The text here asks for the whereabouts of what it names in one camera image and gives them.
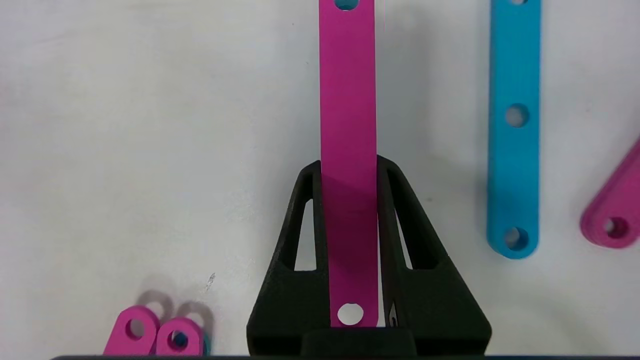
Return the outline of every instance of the blue link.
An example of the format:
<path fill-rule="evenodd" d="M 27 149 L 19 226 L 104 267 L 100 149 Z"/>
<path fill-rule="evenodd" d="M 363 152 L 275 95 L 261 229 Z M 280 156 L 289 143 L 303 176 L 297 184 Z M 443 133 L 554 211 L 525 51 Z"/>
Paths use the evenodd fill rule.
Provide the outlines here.
<path fill-rule="evenodd" d="M 510 259 L 540 233 L 541 0 L 493 0 L 487 240 Z"/>

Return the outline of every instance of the small pink piece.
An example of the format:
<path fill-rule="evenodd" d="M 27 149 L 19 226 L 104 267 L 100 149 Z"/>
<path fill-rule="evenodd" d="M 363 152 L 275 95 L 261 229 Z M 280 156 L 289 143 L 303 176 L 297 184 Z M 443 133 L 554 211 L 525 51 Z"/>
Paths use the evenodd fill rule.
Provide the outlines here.
<path fill-rule="evenodd" d="M 331 326 L 358 304 L 378 324 L 376 26 L 374 0 L 350 11 L 319 0 L 321 166 Z"/>
<path fill-rule="evenodd" d="M 640 236 L 640 140 L 586 208 L 580 220 L 592 243 L 612 248 L 633 244 Z"/>
<path fill-rule="evenodd" d="M 174 333 L 181 332 L 187 337 L 186 346 L 179 348 L 173 342 Z M 171 356 L 201 356 L 204 350 L 202 329 L 187 318 L 174 318 L 158 330 L 156 354 Z"/>
<path fill-rule="evenodd" d="M 141 337 L 131 332 L 130 322 L 138 320 L 144 326 Z M 153 311 L 145 306 L 132 306 L 122 311 L 111 331 L 104 355 L 151 355 L 156 349 L 156 334 L 160 321 Z"/>

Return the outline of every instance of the pink link piece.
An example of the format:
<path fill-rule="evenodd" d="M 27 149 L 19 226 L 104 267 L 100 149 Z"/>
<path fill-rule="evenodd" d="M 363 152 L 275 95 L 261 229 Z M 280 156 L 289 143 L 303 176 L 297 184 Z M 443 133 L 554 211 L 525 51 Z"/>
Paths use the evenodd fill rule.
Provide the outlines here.
<path fill-rule="evenodd" d="M 173 342 L 173 335 L 181 332 L 187 337 L 184 347 L 177 347 Z M 202 329 L 187 318 L 174 318 L 162 325 L 158 330 L 156 354 L 171 356 L 201 356 L 204 350 L 204 335 Z"/>
<path fill-rule="evenodd" d="M 131 332 L 130 322 L 139 320 L 144 333 L 137 337 Z M 153 311 L 145 306 L 132 306 L 122 311 L 111 331 L 104 355 L 151 355 L 156 349 L 156 334 L 160 321 Z"/>
<path fill-rule="evenodd" d="M 319 0 L 321 166 L 331 326 L 344 304 L 378 323 L 374 0 L 350 11 Z"/>
<path fill-rule="evenodd" d="M 580 228 L 592 243 L 617 249 L 640 236 L 640 140 L 586 208 Z"/>

